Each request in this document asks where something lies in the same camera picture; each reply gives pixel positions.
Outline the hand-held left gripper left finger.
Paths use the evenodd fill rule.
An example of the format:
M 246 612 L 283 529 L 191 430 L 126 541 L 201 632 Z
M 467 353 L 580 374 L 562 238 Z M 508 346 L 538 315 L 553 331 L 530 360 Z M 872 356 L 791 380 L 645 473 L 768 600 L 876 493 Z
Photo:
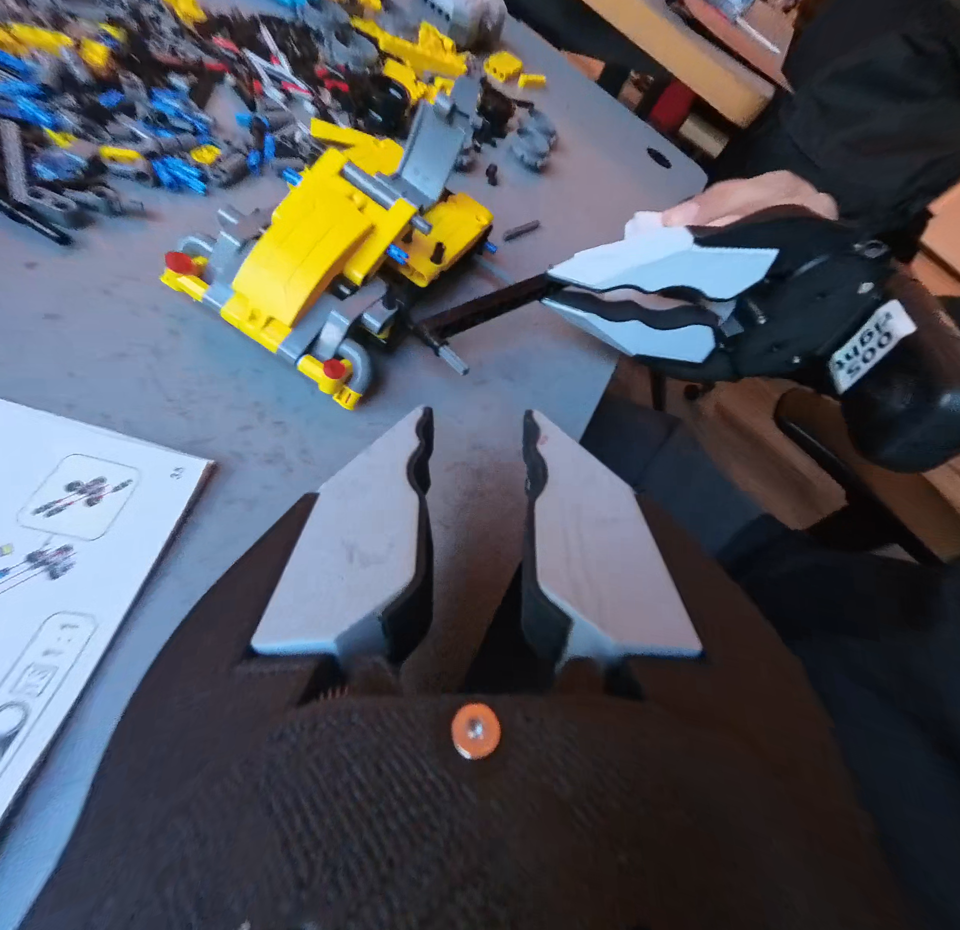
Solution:
M 319 487 L 251 636 L 258 656 L 411 656 L 433 618 L 433 448 L 433 409 L 416 407 Z

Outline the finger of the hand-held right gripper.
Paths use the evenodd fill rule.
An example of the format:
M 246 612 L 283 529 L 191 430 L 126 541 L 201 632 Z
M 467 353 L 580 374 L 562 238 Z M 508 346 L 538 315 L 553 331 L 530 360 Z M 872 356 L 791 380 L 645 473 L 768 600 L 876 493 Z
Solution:
M 733 301 L 681 299 L 636 288 L 559 288 L 542 303 L 565 321 L 620 353 L 703 364 L 720 346 Z
M 779 250 L 729 244 L 724 229 L 697 237 L 687 227 L 663 226 L 659 214 L 642 214 L 623 239 L 581 250 L 554 264 L 546 276 L 561 288 L 608 302 L 667 300 L 726 304 L 769 273 Z

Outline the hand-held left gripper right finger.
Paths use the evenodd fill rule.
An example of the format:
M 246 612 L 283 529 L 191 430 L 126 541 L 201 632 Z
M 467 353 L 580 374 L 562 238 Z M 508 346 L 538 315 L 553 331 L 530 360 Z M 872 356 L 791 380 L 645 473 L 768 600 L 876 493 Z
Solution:
M 546 415 L 524 413 L 526 515 L 520 625 L 553 668 L 704 648 L 629 484 Z

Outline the long black holed beam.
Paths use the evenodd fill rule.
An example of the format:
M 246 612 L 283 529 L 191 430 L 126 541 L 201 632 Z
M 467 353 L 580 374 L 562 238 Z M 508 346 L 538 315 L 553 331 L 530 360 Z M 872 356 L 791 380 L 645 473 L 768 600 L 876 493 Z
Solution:
M 407 315 L 406 328 L 416 340 L 439 354 L 451 338 L 542 300 L 559 287 L 560 284 L 548 274 L 537 274 L 422 320 Z

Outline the yellow toy vehicle model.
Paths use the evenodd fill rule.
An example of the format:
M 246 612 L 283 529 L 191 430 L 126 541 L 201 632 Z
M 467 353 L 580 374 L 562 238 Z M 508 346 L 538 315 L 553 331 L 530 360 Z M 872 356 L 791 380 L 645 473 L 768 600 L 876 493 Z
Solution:
M 168 251 L 163 285 L 215 314 L 353 411 L 411 302 L 489 246 L 494 215 L 450 190 L 482 126 L 483 80 L 419 103 L 404 144 L 314 120 L 321 144 L 271 209 L 224 207 L 219 232 Z

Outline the grey desk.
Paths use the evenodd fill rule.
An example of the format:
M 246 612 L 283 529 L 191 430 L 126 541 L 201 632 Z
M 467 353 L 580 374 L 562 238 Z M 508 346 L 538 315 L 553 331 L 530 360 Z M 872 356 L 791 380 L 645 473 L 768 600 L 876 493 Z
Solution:
M 522 550 L 522 417 L 580 437 L 614 374 L 613 350 L 542 305 L 459 337 L 458 376 L 414 340 L 388 354 L 355 411 L 181 293 L 164 253 L 212 233 L 217 208 L 268 207 L 262 176 L 208 198 L 149 191 L 150 219 L 109 218 L 59 248 L 2 219 L 2 397 L 217 463 L 6 821 L 2 928 L 17 928 L 63 852 L 138 684 L 208 589 L 294 504 L 419 405 L 433 408 L 428 495 L 434 624 L 401 670 L 408 693 L 458 688 Z

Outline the person's right hand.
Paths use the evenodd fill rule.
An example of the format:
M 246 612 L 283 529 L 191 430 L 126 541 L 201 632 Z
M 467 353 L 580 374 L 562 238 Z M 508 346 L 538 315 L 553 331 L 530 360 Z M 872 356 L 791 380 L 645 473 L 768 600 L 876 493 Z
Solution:
M 661 213 L 664 227 L 718 228 L 777 207 L 793 206 L 824 219 L 839 220 L 835 200 L 788 170 L 710 185 Z

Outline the grey connector piece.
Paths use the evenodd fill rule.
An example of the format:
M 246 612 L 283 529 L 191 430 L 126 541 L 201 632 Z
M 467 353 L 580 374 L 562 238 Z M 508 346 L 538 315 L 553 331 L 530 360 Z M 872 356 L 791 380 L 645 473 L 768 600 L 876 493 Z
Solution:
M 508 150 L 526 170 L 541 173 L 556 147 L 558 131 L 552 120 L 538 108 L 527 110 L 510 134 Z

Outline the wooden table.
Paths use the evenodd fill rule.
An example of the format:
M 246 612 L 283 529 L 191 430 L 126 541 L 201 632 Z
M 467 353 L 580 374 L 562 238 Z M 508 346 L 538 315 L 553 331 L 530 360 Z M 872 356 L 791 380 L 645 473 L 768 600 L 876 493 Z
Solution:
M 789 88 L 783 63 L 792 23 L 767 6 L 755 5 L 741 24 L 706 0 L 684 0 L 702 36 L 666 0 L 580 1 L 738 128 Z

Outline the white instruction booklet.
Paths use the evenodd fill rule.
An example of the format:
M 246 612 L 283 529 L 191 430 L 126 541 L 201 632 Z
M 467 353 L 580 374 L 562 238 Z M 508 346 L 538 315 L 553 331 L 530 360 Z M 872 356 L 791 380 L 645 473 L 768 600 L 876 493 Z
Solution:
M 209 459 L 2 400 L 2 818 L 214 468 Z

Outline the pile of yellow beams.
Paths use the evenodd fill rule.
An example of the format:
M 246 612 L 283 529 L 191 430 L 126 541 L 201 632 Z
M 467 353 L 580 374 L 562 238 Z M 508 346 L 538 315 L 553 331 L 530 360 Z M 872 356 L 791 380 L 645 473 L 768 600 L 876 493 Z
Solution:
M 433 103 L 453 89 L 470 69 L 470 54 L 459 51 L 450 37 L 422 22 L 414 40 L 396 36 L 372 20 L 353 17 L 350 24 L 378 49 L 383 75 L 403 88 L 413 105 Z

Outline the grey battery box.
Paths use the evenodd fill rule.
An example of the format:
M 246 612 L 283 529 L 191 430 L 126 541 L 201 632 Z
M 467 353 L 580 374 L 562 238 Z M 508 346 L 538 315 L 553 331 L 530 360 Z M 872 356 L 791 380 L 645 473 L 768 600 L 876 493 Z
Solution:
M 504 0 L 421 0 L 440 18 L 442 31 L 464 50 L 495 48 L 508 11 Z

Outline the pile of small building pieces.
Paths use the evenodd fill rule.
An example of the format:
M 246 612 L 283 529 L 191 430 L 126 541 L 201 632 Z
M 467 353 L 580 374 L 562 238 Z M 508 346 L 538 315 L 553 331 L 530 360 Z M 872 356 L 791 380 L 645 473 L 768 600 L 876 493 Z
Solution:
M 391 0 L 2 0 L 2 215 L 69 247 L 139 185 L 206 196 L 322 151 L 315 119 L 402 141 L 413 104 L 351 19 Z

